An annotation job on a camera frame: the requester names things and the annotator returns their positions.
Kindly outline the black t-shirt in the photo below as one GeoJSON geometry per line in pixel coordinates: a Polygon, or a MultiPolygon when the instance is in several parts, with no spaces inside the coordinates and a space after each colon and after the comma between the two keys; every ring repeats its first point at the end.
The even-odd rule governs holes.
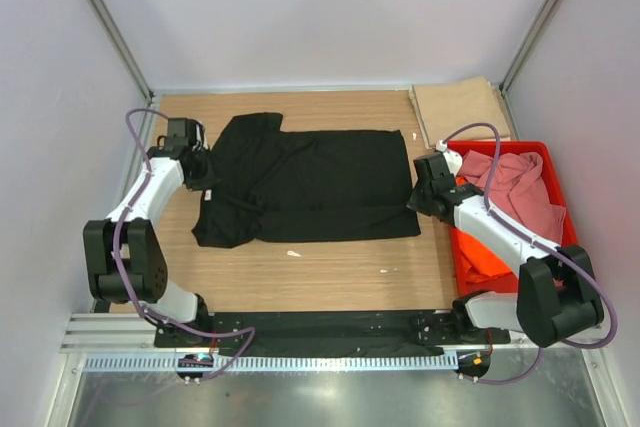
{"type": "Polygon", "coordinates": [[[192,233],[201,247],[414,237],[400,131],[286,132],[279,113],[235,116],[208,152],[213,181],[192,233]]]}

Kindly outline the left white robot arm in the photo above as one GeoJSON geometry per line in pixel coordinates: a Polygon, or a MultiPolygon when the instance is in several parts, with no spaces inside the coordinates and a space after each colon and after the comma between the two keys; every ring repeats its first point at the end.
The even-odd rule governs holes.
{"type": "Polygon", "coordinates": [[[202,296],[169,279],[155,224],[181,187],[201,191],[212,181],[206,152],[153,147],[122,202],[105,219],[87,222],[83,244],[94,299],[130,303],[145,320],[168,324],[189,346],[204,345],[213,327],[202,296]]]}

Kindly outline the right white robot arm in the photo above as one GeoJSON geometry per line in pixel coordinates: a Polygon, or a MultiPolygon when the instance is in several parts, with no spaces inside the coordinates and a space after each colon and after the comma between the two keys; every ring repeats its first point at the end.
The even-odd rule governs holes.
{"type": "Polygon", "coordinates": [[[517,277],[514,293],[480,291],[457,299],[452,334],[472,343],[488,328],[525,334],[546,348],[599,326],[615,323],[609,299],[594,279],[587,252],[562,247],[508,217],[472,184],[458,184],[459,154],[450,150],[418,157],[411,210],[466,233],[504,262],[517,277]]]}

